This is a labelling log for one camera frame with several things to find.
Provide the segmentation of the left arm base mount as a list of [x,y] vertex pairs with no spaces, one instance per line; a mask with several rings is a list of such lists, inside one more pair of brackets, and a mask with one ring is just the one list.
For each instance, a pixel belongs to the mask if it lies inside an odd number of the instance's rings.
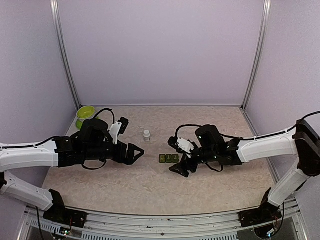
[[84,211],[54,206],[43,214],[43,218],[46,220],[77,228],[84,227],[87,216],[88,214]]

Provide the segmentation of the small white pill bottle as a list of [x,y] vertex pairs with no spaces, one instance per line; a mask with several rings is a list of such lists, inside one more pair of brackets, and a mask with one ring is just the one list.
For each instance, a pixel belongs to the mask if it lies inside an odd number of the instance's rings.
[[151,133],[149,130],[144,130],[143,131],[143,139],[145,142],[150,142],[151,141]]

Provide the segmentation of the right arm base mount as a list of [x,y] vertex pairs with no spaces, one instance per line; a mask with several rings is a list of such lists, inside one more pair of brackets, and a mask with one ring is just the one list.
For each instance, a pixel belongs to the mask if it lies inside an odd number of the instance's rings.
[[239,221],[242,228],[255,226],[282,218],[282,213],[279,209],[261,210],[260,208],[240,211],[238,213]]

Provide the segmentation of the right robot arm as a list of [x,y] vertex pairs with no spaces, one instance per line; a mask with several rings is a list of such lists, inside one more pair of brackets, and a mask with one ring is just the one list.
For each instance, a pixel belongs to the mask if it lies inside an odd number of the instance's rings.
[[230,136],[229,141],[225,141],[226,135],[215,125],[197,125],[195,135],[199,146],[177,134],[169,138],[168,145],[182,154],[181,161],[169,170],[187,178],[200,164],[209,166],[217,162],[221,167],[239,166],[263,158],[296,156],[293,166],[265,193],[255,212],[260,222],[266,222],[287,197],[320,174],[320,136],[306,121],[314,115],[315,112],[309,113],[282,131],[251,138]]

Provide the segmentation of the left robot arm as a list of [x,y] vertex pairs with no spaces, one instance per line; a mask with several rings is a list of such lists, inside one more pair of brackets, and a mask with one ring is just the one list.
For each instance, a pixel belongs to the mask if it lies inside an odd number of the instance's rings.
[[70,218],[61,194],[53,189],[43,189],[17,178],[15,169],[50,167],[66,168],[80,165],[88,170],[87,161],[106,164],[112,160],[126,166],[133,165],[145,151],[119,140],[129,120],[121,117],[112,125],[95,115],[82,122],[80,130],[71,136],[53,136],[39,143],[0,145],[0,193],[33,205],[63,223]]

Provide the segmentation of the green weekly pill organizer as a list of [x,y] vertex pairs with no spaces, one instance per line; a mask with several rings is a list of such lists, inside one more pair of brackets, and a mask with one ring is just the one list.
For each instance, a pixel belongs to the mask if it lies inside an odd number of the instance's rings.
[[178,154],[160,154],[159,163],[178,163],[179,155]]

